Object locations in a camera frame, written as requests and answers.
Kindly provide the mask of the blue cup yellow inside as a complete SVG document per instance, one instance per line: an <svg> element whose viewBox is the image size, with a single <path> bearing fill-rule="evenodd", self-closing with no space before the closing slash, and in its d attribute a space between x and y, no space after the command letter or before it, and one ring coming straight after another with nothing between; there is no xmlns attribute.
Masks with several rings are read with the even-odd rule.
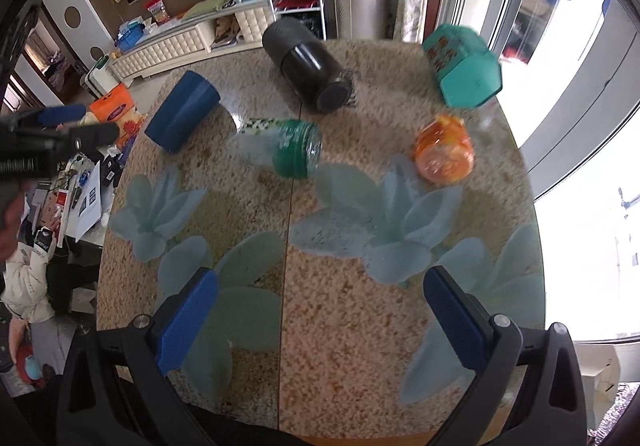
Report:
<svg viewBox="0 0 640 446"><path fill-rule="evenodd" d="M164 151L176 154L219 103L220 95L213 84L189 70L160 105L145 135Z"/></svg>

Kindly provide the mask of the orange tissue pack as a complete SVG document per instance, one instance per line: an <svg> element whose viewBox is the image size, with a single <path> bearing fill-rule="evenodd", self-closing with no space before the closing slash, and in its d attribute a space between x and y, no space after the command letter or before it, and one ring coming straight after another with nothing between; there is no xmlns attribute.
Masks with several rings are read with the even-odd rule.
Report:
<svg viewBox="0 0 640 446"><path fill-rule="evenodd" d="M139 122L134 100L125 84L118 84L110 92L89 105L99 122L113 122L119 128L119 136L130 134Z"/></svg>

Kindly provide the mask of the white paper sheet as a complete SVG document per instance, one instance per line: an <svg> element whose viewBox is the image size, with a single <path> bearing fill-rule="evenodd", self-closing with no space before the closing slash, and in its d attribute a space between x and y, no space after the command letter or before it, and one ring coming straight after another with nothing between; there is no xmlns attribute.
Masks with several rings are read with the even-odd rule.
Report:
<svg viewBox="0 0 640 446"><path fill-rule="evenodd" d="M101 163L92 169L82 190L80 208L77 214L75 239L81 240L102 216L101 203Z"/></svg>

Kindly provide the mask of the blue plastic basket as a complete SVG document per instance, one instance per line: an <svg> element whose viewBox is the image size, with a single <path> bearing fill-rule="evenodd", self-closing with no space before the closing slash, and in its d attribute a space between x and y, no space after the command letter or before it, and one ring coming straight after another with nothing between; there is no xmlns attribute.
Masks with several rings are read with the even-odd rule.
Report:
<svg viewBox="0 0 640 446"><path fill-rule="evenodd" d="M139 21L131 21L122 24L118 30L115 46L123 53L131 50L144 35L144 24Z"/></svg>

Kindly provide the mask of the red snack bag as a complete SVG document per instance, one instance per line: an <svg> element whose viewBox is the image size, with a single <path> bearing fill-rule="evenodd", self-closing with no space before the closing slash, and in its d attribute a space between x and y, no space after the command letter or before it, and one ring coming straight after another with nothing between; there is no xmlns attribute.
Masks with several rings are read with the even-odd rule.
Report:
<svg viewBox="0 0 640 446"><path fill-rule="evenodd" d="M166 24L170 21L170 15L163 0L151 0L145 8L157 24Z"/></svg>

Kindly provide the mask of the white tufted tv cabinet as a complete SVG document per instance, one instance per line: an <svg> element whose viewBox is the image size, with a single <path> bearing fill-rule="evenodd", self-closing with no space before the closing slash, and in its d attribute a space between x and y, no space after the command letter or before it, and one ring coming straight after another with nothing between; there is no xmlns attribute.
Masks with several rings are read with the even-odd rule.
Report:
<svg viewBox="0 0 640 446"><path fill-rule="evenodd" d="M262 47L262 36L276 20L268 0L253 0L180 21L112 59L107 70L130 84L202 60Z"/></svg>

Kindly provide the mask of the orange plastic jar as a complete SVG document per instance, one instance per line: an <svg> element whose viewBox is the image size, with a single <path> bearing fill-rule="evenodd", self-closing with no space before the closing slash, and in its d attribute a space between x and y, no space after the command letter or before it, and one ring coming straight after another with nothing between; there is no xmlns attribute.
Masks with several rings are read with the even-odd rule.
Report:
<svg viewBox="0 0 640 446"><path fill-rule="evenodd" d="M433 184L450 185L467 178L475 152L464 121L438 114L416 136L412 158L418 173Z"/></svg>

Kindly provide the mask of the green label clear bottle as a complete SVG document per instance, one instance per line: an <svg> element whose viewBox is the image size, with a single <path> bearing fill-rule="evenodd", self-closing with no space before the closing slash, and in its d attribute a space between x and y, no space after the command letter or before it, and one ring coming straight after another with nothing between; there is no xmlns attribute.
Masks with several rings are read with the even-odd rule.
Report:
<svg viewBox="0 0 640 446"><path fill-rule="evenodd" d="M250 119L234 136L240 158L283 178L306 180L318 168L322 135L314 122Z"/></svg>

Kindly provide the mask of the black cylindrical thermos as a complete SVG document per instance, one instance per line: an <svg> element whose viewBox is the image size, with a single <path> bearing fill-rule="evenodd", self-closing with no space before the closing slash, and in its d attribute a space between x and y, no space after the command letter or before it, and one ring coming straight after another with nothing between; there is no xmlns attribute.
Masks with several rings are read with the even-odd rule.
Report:
<svg viewBox="0 0 640 446"><path fill-rule="evenodd" d="M297 19L283 17L270 24L262 46L309 110L330 114L349 102L354 90L350 73Z"/></svg>

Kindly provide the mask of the teal hexagonal tin box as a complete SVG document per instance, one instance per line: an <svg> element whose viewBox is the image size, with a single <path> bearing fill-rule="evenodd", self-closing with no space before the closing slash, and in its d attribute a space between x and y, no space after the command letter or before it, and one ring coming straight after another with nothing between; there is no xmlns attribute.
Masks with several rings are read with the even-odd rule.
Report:
<svg viewBox="0 0 640 446"><path fill-rule="evenodd" d="M422 48L448 107L477 108L502 90L499 59L471 28L441 24Z"/></svg>

